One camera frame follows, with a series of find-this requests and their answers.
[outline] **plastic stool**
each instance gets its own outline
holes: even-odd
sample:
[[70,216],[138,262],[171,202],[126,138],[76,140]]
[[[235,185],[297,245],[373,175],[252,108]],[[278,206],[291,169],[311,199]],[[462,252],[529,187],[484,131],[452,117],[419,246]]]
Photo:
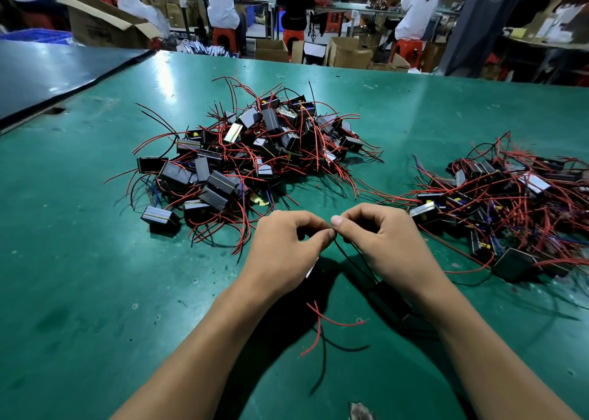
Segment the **plastic stool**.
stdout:
[[288,50],[289,54],[293,51],[293,43],[294,42],[304,42],[305,41],[305,31],[304,30],[288,30],[284,29],[284,34],[282,35],[282,41],[286,45],[286,49]]
[[[397,40],[397,43],[395,43],[393,49],[391,49],[391,58],[389,59],[389,63],[393,61],[393,57],[397,52],[397,48],[399,48],[399,55],[403,59],[407,60],[412,68],[416,68],[419,66],[419,61],[421,60],[421,53],[423,51],[423,41],[409,39]],[[411,60],[413,60],[415,50],[417,50],[417,59],[415,59],[415,62],[411,62]]]
[[342,12],[328,12],[328,24],[325,26],[325,33],[339,33],[342,24]]
[[228,40],[231,51],[239,53],[235,29],[213,28],[213,44],[215,46],[224,46],[227,48],[227,44],[219,43],[219,40],[222,41],[223,37]]
[[53,29],[55,30],[55,26],[51,21],[51,18],[44,13],[32,13],[32,12],[23,12],[21,11],[22,20],[29,28],[43,28],[43,29]]

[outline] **fingernail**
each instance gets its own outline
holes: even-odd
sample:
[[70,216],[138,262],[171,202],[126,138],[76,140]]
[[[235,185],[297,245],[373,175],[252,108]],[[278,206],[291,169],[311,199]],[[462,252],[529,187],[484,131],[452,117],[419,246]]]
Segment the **fingernail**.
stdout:
[[342,224],[342,217],[339,215],[334,215],[331,219],[331,222],[334,228],[339,228],[339,226]]

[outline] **green table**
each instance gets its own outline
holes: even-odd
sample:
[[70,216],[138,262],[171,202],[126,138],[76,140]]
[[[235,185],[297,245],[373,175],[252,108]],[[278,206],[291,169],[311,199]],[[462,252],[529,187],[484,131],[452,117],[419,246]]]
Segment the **green table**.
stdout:
[[[210,80],[236,69],[256,92],[284,82],[308,94],[310,80],[318,101],[360,113],[353,129],[385,148],[386,163],[354,164],[352,174],[390,193],[415,186],[411,153],[442,173],[471,141],[489,141],[508,129],[540,154],[589,156],[586,89],[159,52],[70,99],[61,115],[38,117],[0,138],[3,418],[106,418],[239,274],[241,264],[223,247],[235,242],[235,230],[215,234],[216,247],[191,249],[186,228],[173,239],[152,237],[122,198],[126,180],[102,185],[135,167],[131,150],[161,133],[134,102],[178,130],[206,124],[213,101],[230,102],[225,83]],[[303,208],[326,219],[354,205],[349,189],[343,198],[319,183],[313,177],[288,189]],[[476,267],[429,245],[445,269]],[[324,360],[322,343],[299,357],[315,336],[308,308],[291,307],[286,326],[276,315],[247,345],[237,370],[244,379],[232,378],[222,418],[341,420],[349,401],[364,402],[379,418],[464,418],[460,389],[435,337],[426,327],[390,328],[348,278],[334,245],[324,257],[326,269],[344,271],[325,287],[326,315],[368,322],[326,325]],[[581,308],[589,307],[587,283],[512,286],[491,278],[460,288],[540,378],[589,418],[589,312]],[[310,319],[305,330],[297,319]]]

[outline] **hand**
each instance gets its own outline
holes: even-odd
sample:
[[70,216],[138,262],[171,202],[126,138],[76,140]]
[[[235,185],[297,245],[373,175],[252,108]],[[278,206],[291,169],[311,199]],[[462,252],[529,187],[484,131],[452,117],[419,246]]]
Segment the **hand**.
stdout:
[[[310,238],[299,241],[305,234]],[[240,279],[273,303],[303,282],[335,237],[328,222],[310,212],[274,211],[258,222]]]
[[402,209],[361,203],[334,215],[333,228],[360,248],[384,281],[418,297],[446,276]]

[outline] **finger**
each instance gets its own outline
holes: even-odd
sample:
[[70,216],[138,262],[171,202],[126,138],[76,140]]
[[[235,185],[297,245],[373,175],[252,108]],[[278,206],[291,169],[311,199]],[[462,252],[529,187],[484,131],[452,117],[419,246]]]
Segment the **finger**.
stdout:
[[335,237],[336,233],[333,229],[324,229],[315,233],[305,244],[313,248],[314,254],[319,256],[335,240]]
[[347,218],[353,222],[358,223],[361,220],[374,223],[376,226],[380,225],[385,221],[385,218],[389,214],[390,208],[385,206],[379,206],[377,204],[360,203],[353,208],[348,209],[342,214],[343,218]]
[[366,231],[348,218],[341,215],[334,215],[331,219],[333,229],[345,240],[356,244],[358,248],[365,251],[369,247],[373,236],[376,234]]
[[331,228],[328,222],[309,211],[290,211],[284,214],[294,222],[297,228],[303,228],[305,232],[316,232]]

